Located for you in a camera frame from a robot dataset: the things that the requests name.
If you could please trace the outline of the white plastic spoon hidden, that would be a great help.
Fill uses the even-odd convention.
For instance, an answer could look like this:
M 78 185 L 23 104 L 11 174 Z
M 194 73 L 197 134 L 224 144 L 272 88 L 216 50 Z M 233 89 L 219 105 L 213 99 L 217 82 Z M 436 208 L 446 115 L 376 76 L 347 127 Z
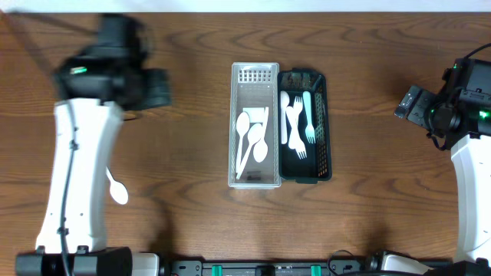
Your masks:
M 106 168 L 106 176 L 110 183 L 110 196 L 119 205 L 126 205 L 129 201 L 129 194 L 126 186 L 122 182 L 118 182 Z

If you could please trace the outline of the white plastic fork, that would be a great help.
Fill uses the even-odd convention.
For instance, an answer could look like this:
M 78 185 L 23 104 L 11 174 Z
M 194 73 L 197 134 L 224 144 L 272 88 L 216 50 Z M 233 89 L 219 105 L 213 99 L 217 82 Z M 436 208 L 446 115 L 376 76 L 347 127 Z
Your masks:
M 286 107 L 286 116 L 291 126 L 290 137 L 288 140 L 288 147 L 291 150 L 295 150 L 299 159 L 305 159 L 307 157 L 305 145 L 300 138 L 298 132 L 298 114 L 293 107 Z
M 301 142 L 298 133 L 298 117 L 299 117 L 299 113 L 302 111 L 302 108 L 303 108 L 303 102 L 300 97 L 295 97 L 293 106 L 286 107 L 287 119 L 291 126 L 288 147 L 292 150 L 297 150 L 299 143 Z

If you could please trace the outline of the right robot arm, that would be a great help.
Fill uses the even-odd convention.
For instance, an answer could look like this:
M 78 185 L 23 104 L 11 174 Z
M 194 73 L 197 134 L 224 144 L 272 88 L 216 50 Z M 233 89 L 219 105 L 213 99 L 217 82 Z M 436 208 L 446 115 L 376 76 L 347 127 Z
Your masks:
M 427 131 L 450 151 L 458 195 L 458 239 L 453 263 L 428 275 L 490 273 L 490 63 L 458 58 L 442 76 L 438 94 L 413 85 L 395 116 Z

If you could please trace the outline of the pale green plastic fork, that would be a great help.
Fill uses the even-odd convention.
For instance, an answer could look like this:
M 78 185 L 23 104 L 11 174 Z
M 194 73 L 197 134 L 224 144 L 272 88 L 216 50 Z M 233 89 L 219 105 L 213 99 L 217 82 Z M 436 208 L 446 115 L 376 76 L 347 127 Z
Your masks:
M 303 104 L 305 109 L 305 116 L 307 120 L 307 126 L 305 128 L 305 135 L 309 143 L 315 143 L 315 129 L 313 126 L 312 118 L 312 104 L 311 104 L 311 93 L 304 91 L 302 94 Z

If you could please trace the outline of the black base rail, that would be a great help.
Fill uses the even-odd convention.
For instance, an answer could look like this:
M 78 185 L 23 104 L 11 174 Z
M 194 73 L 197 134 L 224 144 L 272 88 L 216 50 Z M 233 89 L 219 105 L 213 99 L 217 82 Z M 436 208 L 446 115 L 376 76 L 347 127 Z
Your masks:
M 185 260 L 165 262 L 156 254 L 133 256 L 133 275 L 143 276 L 328 276 L 328 275 L 490 275 L 485 258 L 475 261 L 423 261 L 392 251 L 378 252 L 366 260 L 338 251 L 326 261 L 212 262 Z

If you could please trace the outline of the clear plastic basket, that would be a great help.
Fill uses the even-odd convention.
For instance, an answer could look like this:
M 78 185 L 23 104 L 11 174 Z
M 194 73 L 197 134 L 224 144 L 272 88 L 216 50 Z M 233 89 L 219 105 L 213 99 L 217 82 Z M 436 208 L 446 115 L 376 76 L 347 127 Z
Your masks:
M 235 62 L 231 73 L 228 185 L 275 189 L 278 161 L 279 64 Z

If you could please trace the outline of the white plastic knife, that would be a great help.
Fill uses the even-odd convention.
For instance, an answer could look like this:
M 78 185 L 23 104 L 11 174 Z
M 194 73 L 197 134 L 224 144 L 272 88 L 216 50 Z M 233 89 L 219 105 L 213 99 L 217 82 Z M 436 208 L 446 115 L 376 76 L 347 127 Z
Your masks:
M 281 144 L 288 142 L 287 124 L 286 124 L 286 107 L 289 105 L 290 96 L 284 90 L 280 92 L 280 127 L 281 127 Z

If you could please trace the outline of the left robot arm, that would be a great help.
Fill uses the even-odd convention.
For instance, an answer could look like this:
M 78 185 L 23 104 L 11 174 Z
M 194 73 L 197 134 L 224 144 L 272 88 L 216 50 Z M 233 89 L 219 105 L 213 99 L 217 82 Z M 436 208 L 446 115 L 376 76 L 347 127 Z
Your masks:
M 104 200 L 114 143 L 128 111 L 169 106 L 168 77 L 146 68 L 143 24 L 100 18 L 95 43 L 53 73 L 56 145 L 48 204 L 35 249 L 15 260 L 18 275 L 160 275 L 160 257 L 107 246 Z

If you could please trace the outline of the black plastic basket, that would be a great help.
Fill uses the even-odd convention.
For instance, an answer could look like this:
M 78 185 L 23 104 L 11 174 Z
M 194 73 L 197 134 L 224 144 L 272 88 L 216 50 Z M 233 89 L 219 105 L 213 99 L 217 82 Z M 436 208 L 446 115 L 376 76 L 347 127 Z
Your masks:
M 302 184 L 315 184 L 328 181 L 332 177 L 331 143 L 328 118 L 328 83 L 326 77 L 318 71 L 307 68 L 293 68 L 281 71 L 277 75 L 278 94 L 278 126 L 279 126 L 279 175 L 283 179 L 294 180 Z M 311 93 L 312 118 L 315 129 L 315 143 L 309 143 L 305 128 L 307 120 L 304 104 L 298 117 L 298 132 L 302 139 L 307 157 L 299 159 L 294 149 L 281 144 L 280 127 L 280 92 L 284 90 L 290 96 L 289 106 L 293 106 L 295 97 L 300 97 L 304 91 Z M 286 116 L 288 140 L 291 126 Z

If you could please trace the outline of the white plastic spoon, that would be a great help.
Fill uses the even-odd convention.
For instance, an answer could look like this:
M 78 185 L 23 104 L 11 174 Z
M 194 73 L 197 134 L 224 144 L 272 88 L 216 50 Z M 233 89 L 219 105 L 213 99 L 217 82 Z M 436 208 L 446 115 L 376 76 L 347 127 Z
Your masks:
M 262 136 L 260 140 L 257 142 L 257 144 L 255 144 L 253 150 L 253 156 L 257 163 L 261 163 L 268 154 L 268 145 L 265 141 L 265 133 L 267 130 L 268 120 L 269 120 L 269 108 L 265 107 L 264 117 L 262 122 Z
M 239 172 L 239 167 L 241 164 L 242 158 L 242 142 L 243 137 L 249 130 L 250 119 L 249 115 L 246 112 L 241 112 L 236 121 L 236 131 L 239 135 L 239 144 L 237 146 L 236 153 L 236 172 Z
M 246 167 L 246 164 L 248 162 L 252 147 L 260 140 L 261 136 L 262 136 L 262 125 L 260 123 L 254 124 L 249 129 L 249 131 L 247 132 L 247 140 L 248 140 L 249 145 L 248 145 L 248 148 L 247 148 L 243 158 L 241 159 L 239 172 L 236 175 L 237 179 L 241 178 L 242 173 L 243 173 L 243 171 Z

